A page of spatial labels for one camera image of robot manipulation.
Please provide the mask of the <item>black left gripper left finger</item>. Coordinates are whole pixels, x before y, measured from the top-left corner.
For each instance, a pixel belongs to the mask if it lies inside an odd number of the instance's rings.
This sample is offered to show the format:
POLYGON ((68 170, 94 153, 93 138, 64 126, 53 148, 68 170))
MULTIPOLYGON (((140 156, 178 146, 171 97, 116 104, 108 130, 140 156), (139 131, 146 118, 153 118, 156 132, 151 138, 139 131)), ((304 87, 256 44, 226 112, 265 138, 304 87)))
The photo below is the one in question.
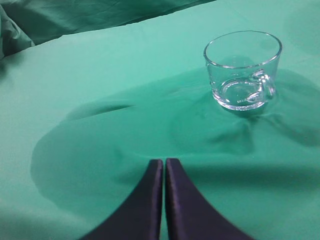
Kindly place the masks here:
POLYGON ((83 240, 158 240, 163 201, 163 161, 152 159, 125 201, 83 240))

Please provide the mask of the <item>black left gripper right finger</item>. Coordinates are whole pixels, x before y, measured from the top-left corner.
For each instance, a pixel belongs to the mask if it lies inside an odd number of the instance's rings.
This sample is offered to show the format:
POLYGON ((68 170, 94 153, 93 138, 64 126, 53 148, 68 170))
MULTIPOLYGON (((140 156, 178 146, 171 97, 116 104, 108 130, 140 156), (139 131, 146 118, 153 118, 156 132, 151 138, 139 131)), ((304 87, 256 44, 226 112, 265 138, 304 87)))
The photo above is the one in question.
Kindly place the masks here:
POLYGON ((165 214, 170 240, 251 240, 203 197, 177 158, 165 162, 165 214))

